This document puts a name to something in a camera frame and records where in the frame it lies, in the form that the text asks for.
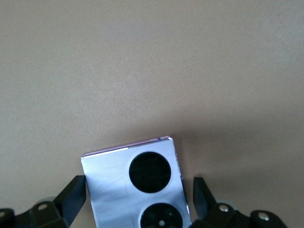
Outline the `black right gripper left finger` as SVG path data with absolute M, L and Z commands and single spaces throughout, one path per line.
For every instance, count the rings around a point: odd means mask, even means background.
M 36 203 L 16 215 L 13 209 L 0 209 L 2 228 L 69 228 L 86 201 L 86 178 L 75 176 L 55 197 Z

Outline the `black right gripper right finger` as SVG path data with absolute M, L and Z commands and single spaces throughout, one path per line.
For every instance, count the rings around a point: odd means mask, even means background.
M 195 228 L 286 228 L 274 213 L 254 210 L 245 216 L 226 203 L 217 203 L 202 177 L 193 179 L 193 203 L 198 219 Z

